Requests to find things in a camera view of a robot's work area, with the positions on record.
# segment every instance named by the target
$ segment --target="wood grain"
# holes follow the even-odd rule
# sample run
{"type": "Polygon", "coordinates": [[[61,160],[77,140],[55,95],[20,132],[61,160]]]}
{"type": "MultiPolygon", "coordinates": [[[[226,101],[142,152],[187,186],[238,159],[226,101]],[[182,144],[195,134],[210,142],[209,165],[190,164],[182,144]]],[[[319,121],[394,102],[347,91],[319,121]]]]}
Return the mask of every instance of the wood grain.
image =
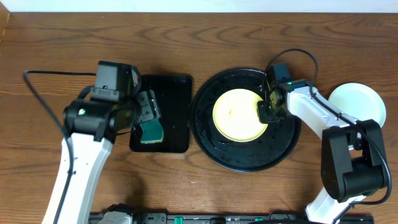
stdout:
{"type": "MultiPolygon", "coordinates": [[[[22,81],[26,69],[95,72],[98,60],[136,65],[142,74],[186,73],[193,93],[233,67],[264,68],[281,50],[300,47],[320,64],[325,96],[359,82],[387,108],[383,127],[393,184],[398,184],[398,15],[13,13],[0,48],[0,223],[40,223],[55,182],[61,135],[22,81]]],[[[311,78],[313,64],[285,55],[292,73],[311,78]]],[[[61,117],[93,77],[32,75],[61,117]]],[[[269,170],[234,172],[210,160],[191,136],[185,154],[134,153],[120,136],[99,179],[92,211],[112,203],[170,213],[299,211],[322,187],[320,140],[303,125],[293,153],[269,170]]],[[[371,197],[382,196],[383,190],[371,197]]],[[[398,223],[397,191],[383,205],[358,205],[377,223],[398,223]]]]}
{"type": "Polygon", "coordinates": [[[9,18],[10,18],[10,12],[0,2],[0,44],[2,42],[2,37],[5,34],[6,26],[7,26],[9,18]]]}

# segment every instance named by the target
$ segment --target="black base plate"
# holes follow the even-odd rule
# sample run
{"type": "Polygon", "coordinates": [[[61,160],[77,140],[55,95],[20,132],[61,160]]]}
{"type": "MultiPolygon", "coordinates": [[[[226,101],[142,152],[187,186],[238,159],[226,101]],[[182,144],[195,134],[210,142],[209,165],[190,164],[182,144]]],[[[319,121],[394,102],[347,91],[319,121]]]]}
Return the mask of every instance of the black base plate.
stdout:
{"type": "Polygon", "coordinates": [[[193,136],[203,152],[221,166],[247,172],[268,169],[288,156],[299,139],[301,120],[296,117],[268,124],[260,137],[249,142],[229,140],[214,125],[213,107],[223,93],[243,88],[265,96],[264,77],[263,71],[251,68],[227,70],[210,78],[193,100],[193,136]]]}
{"type": "MultiPolygon", "coordinates": [[[[213,214],[178,214],[170,215],[166,213],[133,213],[133,209],[125,204],[112,205],[107,211],[122,212],[132,214],[136,224],[258,224],[274,223],[280,224],[308,224],[310,222],[296,213],[283,212],[276,210],[271,214],[265,215],[213,215],[213,214]]],[[[104,217],[104,213],[90,214],[89,224],[99,224],[104,217]]],[[[345,215],[340,220],[341,224],[374,224],[371,215],[345,215]]]]}
{"type": "Polygon", "coordinates": [[[130,149],[134,152],[185,152],[189,145],[192,79],[186,75],[143,75],[141,81],[141,90],[155,92],[164,139],[160,143],[141,144],[142,129],[136,126],[130,136],[130,149]]]}

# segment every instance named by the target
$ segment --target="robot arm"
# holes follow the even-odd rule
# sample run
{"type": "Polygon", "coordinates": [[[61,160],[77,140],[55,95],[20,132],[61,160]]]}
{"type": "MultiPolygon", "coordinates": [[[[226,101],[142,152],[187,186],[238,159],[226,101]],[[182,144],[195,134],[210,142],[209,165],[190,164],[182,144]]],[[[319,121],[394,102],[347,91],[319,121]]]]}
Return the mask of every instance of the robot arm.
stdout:
{"type": "Polygon", "coordinates": [[[63,119],[69,138],[62,141],[61,164],[43,224],[53,223],[58,205],[59,224],[88,221],[102,168],[111,153],[117,132],[136,124],[160,118],[153,91],[142,91],[137,68],[122,63],[100,61],[90,100],[83,90],[65,108],[63,119]],[[72,147],[73,175],[62,200],[70,166],[68,146],[72,147]]]}
{"type": "Polygon", "coordinates": [[[266,100],[258,103],[260,121],[278,122],[286,116],[297,116],[322,140],[324,188],[305,209],[310,221],[333,223],[350,203],[363,200],[387,185],[387,170],[381,159],[357,132],[362,129],[371,137],[385,158],[381,129],[375,121],[358,121],[344,114],[312,87],[318,100],[356,127],[339,119],[311,96],[308,81],[291,78],[286,64],[271,67],[267,85],[266,100]],[[352,149],[362,150],[363,155],[352,159],[349,153],[352,149]]]}

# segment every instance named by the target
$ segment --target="black cable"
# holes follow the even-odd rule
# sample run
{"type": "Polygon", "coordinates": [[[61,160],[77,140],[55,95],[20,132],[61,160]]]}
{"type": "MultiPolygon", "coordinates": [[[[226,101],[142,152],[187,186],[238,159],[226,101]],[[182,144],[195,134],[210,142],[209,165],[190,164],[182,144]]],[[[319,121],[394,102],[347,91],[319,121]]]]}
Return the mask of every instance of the black cable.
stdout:
{"type": "Polygon", "coordinates": [[[287,215],[287,217],[290,218],[287,211],[282,210],[282,209],[275,209],[275,210],[271,211],[271,212],[268,214],[267,220],[270,220],[270,219],[271,219],[271,216],[272,216],[273,214],[275,214],[276,212],[282,212],[283,215],[287,215]]]}
{"type": "Polygon", "coordinates": [[[91,89],[94,86],[86,86],[82,91],[80,91],[79,95],[77,96],[78,99],[84,99],[90,93],[91,89]]]}
{"type": "Polygon", "coordinates": [[[120,136],[120,135],[123,135],[123,134],[129,134],[129,133],[131,133],[131,131],[126,131],[126,132],[123,132],[123,133],[117,133],[116,135],[120,136]]]}
{"type": "Polygon", "coordinates": [[[272,63],[278,59],[281,55],[287,53],[287,52],[293,52],[293,51],[298,51],[298,52],[302,52],[307,54],[314,62],[315,64],[315,73],[313,76],[313,80],[312,82],[310,82],[310,94],[311,97],[318,102],[321,106],[323,106],[324,108],[326,108],[328,111],[330,111],[333,115],[335,115],[338,119],[341,119],[342,121],[345,121],[346,123],[348,123],[351,127],[354,127],[355,130],[357,130],[357,132],[359,134],[361,134],[361,136],[363,137],[363,139],[365,139],[369,145],[372,145],[372,149],[374,149],[377,153],[377,155],[380,157],[380,160],[382,162],[382,165],[384,166],[384,168],[387,171],[387,191],[386,194],[383,196],[382,199],[374,201],[374,202],[351,202],[349,203],[348,207],[345,208],[340,214],[339,216],[335,219],[335,222],[337,220],[339,220],[351,207],[354,207],[355,205],[379,205],[381,203],[384,203],[391,195],[391,191],[392,191],[392,180],[391,180],[391,173],[389,170],[389,167],[387,165],[386,159],[384,158],[384,156],[381,154],[379,148],[377,147],[377,145],[373,142],[373,140],[371,138],[369,138],[369,136],[367,134],[365,134],[361,129],[359,129],[357,126],[355,126],[354,123],[352,123],[350,120],[346,119],[343,117],[342,113],[337,113],[336,111],[334,111],[333,109],[331,109],[329,106],[327,106],[326,104],[324,104],[321,100],[318,99],[317,94],[313,92],[312,88],[315,85],[315,81],[317,80],[318,77],[318,61],[316,60],[316,58],[310,53],[307,52],[306,50],[302,50],[302,49],[287,49],[282,51],[281,53],[277,54],[267,65],[266,68],[266,72],[269,71],[272,63]]]}
{"type": "Polygon", "coordinates": [[[68,192],[69,183],[70,183],[70,180],[71,180],[72,174],[73,174],[73,161],[74,161],[73,148],[72,148],[72,144],[71,144],[70,139],[69,139],[70,135],[68,133],[68,130],[66,129],[66,127],[62,126],[61,122],[57,119],[57,117],[54,114],[54,112],[50,109],[48,104],[46,104],[44,99],[39,95],[37,90],[34,88],[33,84],[31,84],[31,82],[29,80],[29,77],[28,77],[28,74],[30,74],[30,73],[52,74],[52,75],[94,75],[94,76],[96,74],[95,73],[88,73],[88,72],[55,72],[55,71],[42,71],[42,70],[26,70],[26,71],[24,71],[24,81],[25,81],[26,85],[29,87],[31,92],[38,99],[40,104],[44,107],[46,112],[51,116],[51,118],[54,120],[55,124],[60,129],[60,131],[62,133],[62,136],[65,139],[65,142],[67,144],[67,148],[68,148],[69,169],[68,169],[67,181],[65,182],[65,186],[64,186],[63,191],[62,191],[60,203],[58,204],[57,212],[55,214],[54,222],[53,222],[54,224],[57,224],[59,216],[61,214],[61,209],[62,209],[63,202],[65,201],[65,196],[66,196],[66,194],[68,192]]]}

